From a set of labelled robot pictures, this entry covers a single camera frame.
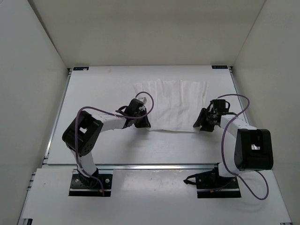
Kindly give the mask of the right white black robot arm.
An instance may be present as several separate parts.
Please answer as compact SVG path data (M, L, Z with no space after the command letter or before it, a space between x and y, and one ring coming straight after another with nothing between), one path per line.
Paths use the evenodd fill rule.
M263 171L273 168L271 134L239 118L240 113L230 111L224 99L214 99L202 108L193 127L200 131L213 132L215 126L223 129L221 137L222 162L216 165L217 172L210 176L210 183L220 188L227 177L237 177L248 171Z

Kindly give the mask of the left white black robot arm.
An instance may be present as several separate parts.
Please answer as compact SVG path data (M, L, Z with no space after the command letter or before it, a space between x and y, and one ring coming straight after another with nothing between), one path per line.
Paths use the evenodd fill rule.
M93 161L92 149L100 133L125 129L132 125L136 128L150 128L145 107L145 97L134 98L128 106L119 108L113 113L101 113L93 116L85 110L72 121L62 135L62 140L76 159L79 180L88 188L103 188L98 176L98 169Z

